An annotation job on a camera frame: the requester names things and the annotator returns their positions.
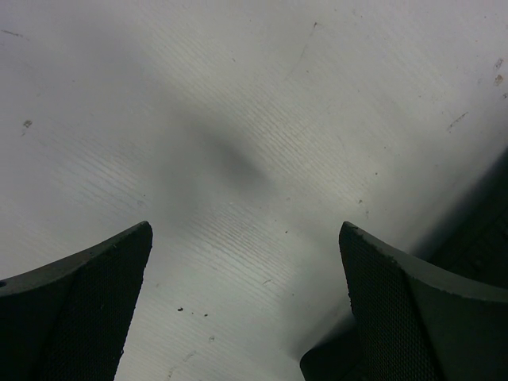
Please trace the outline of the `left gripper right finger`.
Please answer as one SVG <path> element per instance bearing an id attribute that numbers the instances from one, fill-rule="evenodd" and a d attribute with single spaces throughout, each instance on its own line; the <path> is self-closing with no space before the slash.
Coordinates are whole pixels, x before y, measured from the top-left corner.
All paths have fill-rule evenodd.
<path id="1" fill-rule="evenodd" d="M 505 380 L 507 291 L 408 255 L 350 222 L 339 249 L 371 380 Z"/>

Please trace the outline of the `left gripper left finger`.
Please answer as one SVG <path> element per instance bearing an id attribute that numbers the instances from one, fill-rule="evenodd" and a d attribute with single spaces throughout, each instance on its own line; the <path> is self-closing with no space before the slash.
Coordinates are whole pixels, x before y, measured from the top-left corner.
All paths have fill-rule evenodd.
<path id="1" fill-rule="evenodd" d="M 3 380 L 112 380 L 152 249 L 143 221 L 1 281 Z"/>

